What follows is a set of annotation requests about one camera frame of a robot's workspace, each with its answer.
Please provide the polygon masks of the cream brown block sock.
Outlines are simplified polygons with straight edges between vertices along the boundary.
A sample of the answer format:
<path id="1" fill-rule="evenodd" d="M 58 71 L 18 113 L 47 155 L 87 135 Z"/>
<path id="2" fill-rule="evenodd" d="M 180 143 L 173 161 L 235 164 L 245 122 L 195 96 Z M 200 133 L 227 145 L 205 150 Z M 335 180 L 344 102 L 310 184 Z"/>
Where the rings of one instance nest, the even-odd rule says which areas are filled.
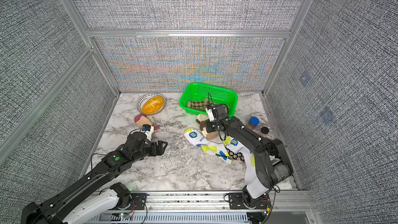
<path id="1" fill-rule="evenodd" d="M 212 141 L 218 137 L 218 133 L 217 132 L 209 133 L 207 131 L 206 122 L 208 120 L 209 120 L 209 117 L 205 114 L 199 114 L 199 115 L 197 115 L 197 118 L 196 118 L 196 122 L 200 125 L 200 131 L 203 134 L 203 136 L 207 140 Z"/>

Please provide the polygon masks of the brown argyle sock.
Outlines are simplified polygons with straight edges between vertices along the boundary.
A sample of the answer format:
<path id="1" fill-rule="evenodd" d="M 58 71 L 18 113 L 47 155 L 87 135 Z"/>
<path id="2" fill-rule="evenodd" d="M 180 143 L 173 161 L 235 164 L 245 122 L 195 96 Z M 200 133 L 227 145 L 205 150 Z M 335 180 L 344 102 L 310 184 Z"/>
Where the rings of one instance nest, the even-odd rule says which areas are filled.
<path id="1" fill-rule="evenodd" d="M 198 110 L 198 111 L 205 111 L 206 107 L 210 104 L 209 99 L 204 99 L 201 101 L 192 101 L 190 100 L 187 103 L 187 108 Z"/>

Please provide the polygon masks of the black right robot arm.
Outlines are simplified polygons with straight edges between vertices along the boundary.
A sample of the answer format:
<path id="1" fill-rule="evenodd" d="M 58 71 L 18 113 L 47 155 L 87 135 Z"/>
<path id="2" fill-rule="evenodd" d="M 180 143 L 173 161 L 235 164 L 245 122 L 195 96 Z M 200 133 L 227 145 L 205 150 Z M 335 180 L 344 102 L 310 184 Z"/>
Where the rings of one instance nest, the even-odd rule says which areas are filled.
<path id="1" fill-rule="evenodd" d="M 224 133 L 242 144 L 254 155 L 254 179 L 243 188 L 243 202 L 248 208 L 256 207 L 262 196 L 293 174 L 293 168 L 283 142 L 270 140 L 245 126 L 238 118 L 229 116 L 226 105 L 213 103 L 206 106 L 208 132 Z"/>

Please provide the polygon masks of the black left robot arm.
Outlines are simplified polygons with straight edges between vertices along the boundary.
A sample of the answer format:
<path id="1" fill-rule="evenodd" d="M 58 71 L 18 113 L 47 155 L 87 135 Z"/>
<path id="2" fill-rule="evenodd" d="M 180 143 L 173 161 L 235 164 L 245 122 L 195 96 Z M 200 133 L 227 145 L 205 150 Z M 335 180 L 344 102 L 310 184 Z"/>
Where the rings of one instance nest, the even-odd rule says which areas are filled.
<path id="1" fill-rule="evenodd" d="M 143 132 L 130 133 L 124 144 L 106 154 L 90 172 L 54 197 L 37 204 L 31 202 L 21 214 L 22 224 L 67 224 L 67 216 L 104 184 L 112 181 L 132 164 L 146 157 L 164 154 L 168 142 L 151 142 Z"/>

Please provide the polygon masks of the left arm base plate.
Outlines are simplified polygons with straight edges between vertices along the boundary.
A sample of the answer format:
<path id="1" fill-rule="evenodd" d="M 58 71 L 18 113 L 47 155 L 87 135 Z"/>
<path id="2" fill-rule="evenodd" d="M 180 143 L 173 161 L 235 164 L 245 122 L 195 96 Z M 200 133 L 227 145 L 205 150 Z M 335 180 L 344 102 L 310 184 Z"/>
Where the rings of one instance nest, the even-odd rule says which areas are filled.
<path id="1" fill-rule="evenodd" d="M 122 196 L 116 208 L 120 210 L 145 210 L 147 196 L 146 193 L 132 193 L 129 197 L 127 195 Z"/>

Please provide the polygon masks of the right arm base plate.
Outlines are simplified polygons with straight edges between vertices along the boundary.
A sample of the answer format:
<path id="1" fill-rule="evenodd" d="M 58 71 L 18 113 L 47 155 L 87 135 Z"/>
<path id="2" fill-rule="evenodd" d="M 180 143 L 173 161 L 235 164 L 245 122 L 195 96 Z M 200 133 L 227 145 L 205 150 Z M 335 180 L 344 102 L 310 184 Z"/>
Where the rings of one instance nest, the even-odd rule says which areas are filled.
<path id="1" fill-rule="evenodd" d="M 272 202 L 268 195 L 262 195 L 253 200 L 245 197 L 243 193 L 230 192 L 225 195 L 224 200 L 227 201 L 229 208 L 232 210 L 265 209 L 269 211 L 272 206 Z"/>

